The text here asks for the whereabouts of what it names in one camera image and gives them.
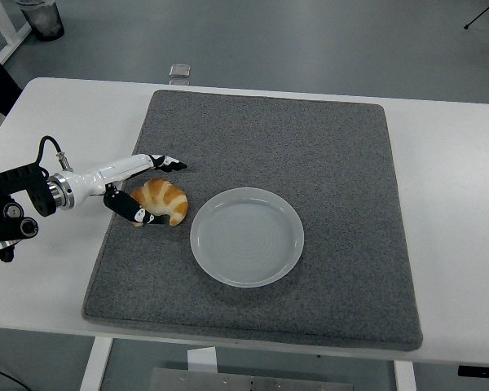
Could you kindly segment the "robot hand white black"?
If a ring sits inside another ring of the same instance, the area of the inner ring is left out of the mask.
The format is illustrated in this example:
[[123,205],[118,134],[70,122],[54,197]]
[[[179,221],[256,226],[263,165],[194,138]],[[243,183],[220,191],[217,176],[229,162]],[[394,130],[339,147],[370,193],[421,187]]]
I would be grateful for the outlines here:
[[188,201],[181,189],[162,178],[151,178],[131,194],[116,188],[118,182],[146,171],[184,169],[186,165],[169,156],[138,154],[117,160],[84,174],[63,171],[54,176],[60,186],[62,209],[73,209],[89,196],[102,196],[104,204],[135,226],[168,221],[178,225],[187,214]]

